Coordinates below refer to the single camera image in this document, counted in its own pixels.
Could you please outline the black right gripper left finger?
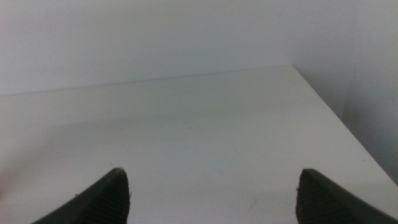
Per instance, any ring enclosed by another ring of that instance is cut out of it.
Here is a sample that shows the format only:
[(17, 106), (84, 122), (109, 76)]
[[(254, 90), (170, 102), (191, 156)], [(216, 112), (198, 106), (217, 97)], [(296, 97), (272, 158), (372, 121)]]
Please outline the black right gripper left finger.
[(34, 224), (126, 224), (130, 209), (127, 174), (113, 168), (100, 180)]

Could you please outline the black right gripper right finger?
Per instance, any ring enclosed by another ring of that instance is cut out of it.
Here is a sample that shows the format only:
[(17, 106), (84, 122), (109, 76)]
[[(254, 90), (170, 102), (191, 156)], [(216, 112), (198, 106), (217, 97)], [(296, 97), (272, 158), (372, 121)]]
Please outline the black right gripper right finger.
[(315, 169), (303, 169), (295, 214), (299, 224), (397, 224)]

